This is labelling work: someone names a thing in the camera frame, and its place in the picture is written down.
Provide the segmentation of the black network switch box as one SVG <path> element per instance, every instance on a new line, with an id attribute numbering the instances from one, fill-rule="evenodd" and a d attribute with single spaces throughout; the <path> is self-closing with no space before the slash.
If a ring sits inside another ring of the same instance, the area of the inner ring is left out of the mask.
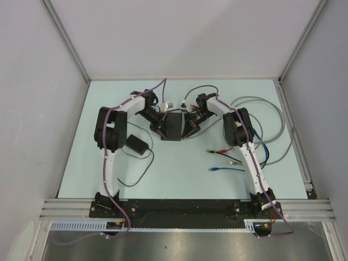
<path id="1" fill-rule="evenodd" d="M 182 136 L 182 122 L 183 115 L 182 113 L 170 112 L 167 115 L 167 137 L 161 137 L 162 141 L 181 141 Z"/>

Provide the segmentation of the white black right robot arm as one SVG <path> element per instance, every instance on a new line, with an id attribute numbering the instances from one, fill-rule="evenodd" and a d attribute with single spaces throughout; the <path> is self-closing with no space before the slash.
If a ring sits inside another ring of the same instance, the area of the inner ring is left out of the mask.
<path id="1" fill-rule="evenodd" d="M 184 128 L 182 139 L 186 139 L 201 128 L 200 124 L 216 115 L 223 120 L 224 137 L 230 147 L 237 149 L 241 164 L 246 173 L 246 187 L 251 197 L 251 213 L 257 218 L 264 218 L 270 209 L 279 212 L 276 197 L 266 181 L 260 163 L 257 160 L 253 143 L 254 130 L 247 109 L 236 109 L 218 98 L 218 94 L 200 94 L 196 103 L 199 106 L 192 112 L 185 101 Z"/>

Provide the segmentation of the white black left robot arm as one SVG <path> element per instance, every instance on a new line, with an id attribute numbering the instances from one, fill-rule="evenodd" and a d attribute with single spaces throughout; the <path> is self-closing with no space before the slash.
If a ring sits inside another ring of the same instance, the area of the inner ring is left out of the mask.
<path id="1" fill-rule="evenodd" d="M 169 136 L 167 112 L 156 111 L 153 107 L 158 97 L 153 90 L 133 91 L 130 96 L 112 108 L 101 107 L 96 122 L 94 140 L 102 153 L 102 182 L 95 195 L 95 209 L 108 217 L 115 217 L 120 211 L 117 201 L 119 185 L 114 174 L 114 159 L 117 151 L 126 144 L 128 119 L 141 115 L 150 123 L 150 130 L 162 138 Z"/>

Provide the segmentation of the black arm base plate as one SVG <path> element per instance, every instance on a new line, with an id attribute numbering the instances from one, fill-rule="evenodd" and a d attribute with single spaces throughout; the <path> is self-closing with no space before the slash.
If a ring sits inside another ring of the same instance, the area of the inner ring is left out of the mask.
<path id="1" fill-rule="evenodd" d="M 240 220 L 254 219 L 257 222 L 279 219 L 280 216 L 269 209 L 255 212 L 249 200 L 158 200 L 158 199 L 129 199 L 119 201 L 118 205 L 126 212 L 130 223 L 137 225 L 203 225 L 217 224 L 227 226 Z M 279 212 L 282 207 L 276 203 Z"/>

